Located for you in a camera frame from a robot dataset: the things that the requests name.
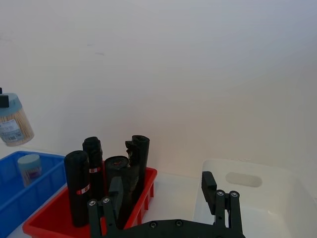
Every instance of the red plastic tray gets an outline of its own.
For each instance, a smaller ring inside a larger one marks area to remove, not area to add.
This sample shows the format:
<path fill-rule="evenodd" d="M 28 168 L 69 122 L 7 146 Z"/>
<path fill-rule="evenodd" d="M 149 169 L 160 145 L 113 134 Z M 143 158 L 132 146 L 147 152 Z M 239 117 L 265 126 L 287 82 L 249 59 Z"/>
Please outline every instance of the red plastic tray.
<path fill-rule="evenodd" d="M 157 174 L 158 172 L 155 169 L 147 168 L 144 191 L 135 205 L 125 229 L 142 223 L 142 218 L 149 209 L 149 201 L 154 197 L 154 180 Z M 89 225 L 81 228 L 72 225 L 67 187 L 30 217 L 24 223 L 23 231 L 33 238 L 90 237 Z"/>

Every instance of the white plastic bin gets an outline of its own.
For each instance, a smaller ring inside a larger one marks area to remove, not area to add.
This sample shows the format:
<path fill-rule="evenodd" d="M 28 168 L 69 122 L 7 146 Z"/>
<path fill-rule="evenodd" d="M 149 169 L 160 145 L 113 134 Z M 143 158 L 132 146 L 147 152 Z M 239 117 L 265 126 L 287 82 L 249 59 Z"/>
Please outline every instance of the white plastic bin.
<path fill-rule="evenodd" d="M 317 238 L 316 203 L 289 171 L 219 159 L 204 162 L 203 171 L 212 172 L 218 189 L 240 193 L 246 238 Z M 213 223 L 201 189 L 194 221 Z"/>

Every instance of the white table surface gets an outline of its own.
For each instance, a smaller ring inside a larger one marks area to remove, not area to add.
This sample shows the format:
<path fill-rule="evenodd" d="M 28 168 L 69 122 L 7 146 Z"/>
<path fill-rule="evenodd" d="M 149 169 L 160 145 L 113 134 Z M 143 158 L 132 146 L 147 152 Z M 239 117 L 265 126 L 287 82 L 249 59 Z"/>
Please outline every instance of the white table surface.
<path fill-rule="evenodd" d="M 18 150 L 35 151 L 23 147 L 7 147 L 4 144 L 0 144 L 0 158 Z M 158 173 L 155 180 L 155 195 L 150 202 L 149 210 L 145 214 L 143 222 L 165 219 L 192 220 L 198 187 L 198 178 Z M 22 225 L 20 225 L 7 238 L 29 237 L 23 233 Z"/>

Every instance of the white wall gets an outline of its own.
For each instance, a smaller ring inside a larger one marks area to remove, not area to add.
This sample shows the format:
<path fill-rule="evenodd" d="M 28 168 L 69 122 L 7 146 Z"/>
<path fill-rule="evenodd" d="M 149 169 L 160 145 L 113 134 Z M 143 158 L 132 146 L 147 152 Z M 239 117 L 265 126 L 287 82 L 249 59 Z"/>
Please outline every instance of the white wall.
<path fill-rule="evenodd" d="M 149 165 L 199 176 L 207 158 L 292 169 L 316 191 L 314 0 L 1 0 L 0 86 L 27 144 L 105 157 L 132 134 Z"/>

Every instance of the jar lid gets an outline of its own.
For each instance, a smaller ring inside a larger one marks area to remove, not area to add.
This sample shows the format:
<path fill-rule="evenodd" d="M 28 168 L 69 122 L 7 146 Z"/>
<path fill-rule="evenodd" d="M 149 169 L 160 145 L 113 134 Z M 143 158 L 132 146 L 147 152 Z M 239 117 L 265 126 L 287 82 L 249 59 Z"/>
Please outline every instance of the jar lid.
<path fill-rule="evenodd" d="M 22 108 L 22 104 L 15 93 L 3 93 L 1 95 L 9 97 L 9 107 L 0 108 L 0 117 L 12 115 Z"/>
<path fill-rule="evenodd" d="M 30 170 L 34 167 L 39 167 L 41 166 L 40 156 L 37 154 L 22 156 L 18 159 L 18 166 L 21 170 Z"/>

